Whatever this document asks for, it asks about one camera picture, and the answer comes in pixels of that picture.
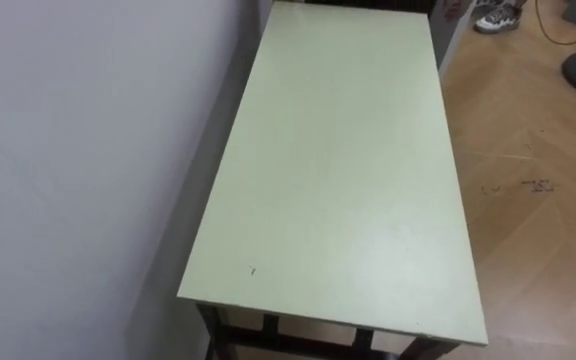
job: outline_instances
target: sneaker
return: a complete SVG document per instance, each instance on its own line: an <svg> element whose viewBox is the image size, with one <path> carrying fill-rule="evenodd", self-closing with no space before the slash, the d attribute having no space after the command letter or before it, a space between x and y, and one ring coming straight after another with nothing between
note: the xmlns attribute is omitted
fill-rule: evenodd
<svg viewBox="0 0 576 360"><path fill-rule="evenodd" d="M515 30L519 27L520 18L521 9L511 4L503 4L477 20L475 30L482 34L498 34L503 31Z"/></svg>
<svg viewBox="0 0 576 360"><path fill-rule="evenodd" d="M475 8L496 8L497 6L501 6L503 3L504 0L477 0Z"/></svg>

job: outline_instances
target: wooden floor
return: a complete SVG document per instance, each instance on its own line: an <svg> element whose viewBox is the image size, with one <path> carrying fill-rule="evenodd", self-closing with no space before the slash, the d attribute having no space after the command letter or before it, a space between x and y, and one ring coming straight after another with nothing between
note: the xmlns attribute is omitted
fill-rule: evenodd
<svg viewBox="0 0 576 360"><path fill-rule="evenodd" d="M576 38L564 3L541 0L557 39ZM519 30L468 32L444 81L446 110L490 336L445 359L576 359L576 91L559 72L576 47L539 31L534 3ZM260 318L233 314L235 323ZM286 319L280 331L350 343L348 328ZM410 338L377 334L400 352ZM240 359L297 359L239 349Z"/></svg>

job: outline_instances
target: pale green tabletop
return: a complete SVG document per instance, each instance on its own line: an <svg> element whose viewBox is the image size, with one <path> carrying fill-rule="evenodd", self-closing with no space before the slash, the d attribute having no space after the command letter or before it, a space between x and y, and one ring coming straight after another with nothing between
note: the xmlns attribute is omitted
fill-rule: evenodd
<svg viewBox="0 0 576 360"><path fill-rule="evenodd" d="M179 297L487 343L426 16L273 6Z"/></svg>

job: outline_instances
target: white wall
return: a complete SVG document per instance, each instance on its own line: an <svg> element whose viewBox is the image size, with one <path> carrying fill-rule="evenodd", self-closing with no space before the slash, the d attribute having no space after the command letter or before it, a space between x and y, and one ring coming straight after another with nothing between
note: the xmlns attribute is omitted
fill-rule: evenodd
<svg viewBox="0 0 576 360"><path fill-rule="evenodd" d="M472 0L470 7L458 21L448 22L444 17L443 1L437 1L435 9L430 16L430 32L435 48L435 56L439 74L443 77L455 57L455 52L461 42L464 32L471 31L470 17L475 8L476 0Z"/></svg>
<svg viewBox="0 0 576 360"><path fill-rule="evenodd" d="M253 3L0 0L0 359L159 347L175 285L153 258L204 125L236 109L213 106L245 83L222 87Z"/></svg>

